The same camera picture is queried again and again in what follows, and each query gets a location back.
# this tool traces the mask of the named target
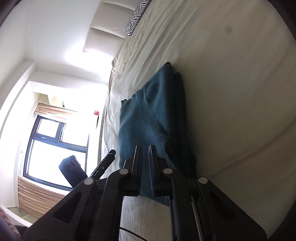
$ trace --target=silver screw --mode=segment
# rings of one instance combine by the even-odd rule
[[[125,174],[128,174],[128,170],[125,169],[125,168],[123,168],[123,169],[120,169],[119,173],[120,173],[121,175],[125,175]]]
[[[207,184],[207,178],[206,177],[200,177],[198,179],[198,181],[201,183],[201,184]]]
[[[84,180],[85,185],[91,185],[93,182],[94,182],[94,180],[92,178],[87,178]]]
[[[172,173],[173,173],[173,170],[172,170],[171,168],[165,168],[165,169],[163,170],[163,173],[164,173],[164,174],[172,174]]]

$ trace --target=beige curtain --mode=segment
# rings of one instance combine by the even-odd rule
[[[63,123],[81,118],[79,112],[43,103],[38,103],[35,113],[42,117],[60,121]]]
[[[61,199],[63,194],[42,188],[28,179],[19,176],[17,182],[20,210],[41,218]]]

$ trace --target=blue fleece blanket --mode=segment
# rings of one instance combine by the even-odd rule
[[[143,147],[140,194],[164,205],[167,197],[154,197],[151,190],[148,147],[155,145],[169,167],[196,178],[196,158],[186,136],[186,102],[180,73],[167,62],[137,91],[123,100],[120,110],[120,167],[133,157],[136,145]]]

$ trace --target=white bed sheet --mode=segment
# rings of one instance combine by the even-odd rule
[[[165,63],[184,80],[197,174],[270,236],[296,198],[296,42],[267,0],[153,0],[113,67],[103,153],[117,151],[120,101]],[[168,207],[125,198],[121,225],[170,240]],[[123,240],[134,240],[121,232]]]

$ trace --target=beige headboard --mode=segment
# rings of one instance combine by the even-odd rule
[[[84,45],[86,52],[114,57],[127,37],[126,25],[141,0],[102,0]]]

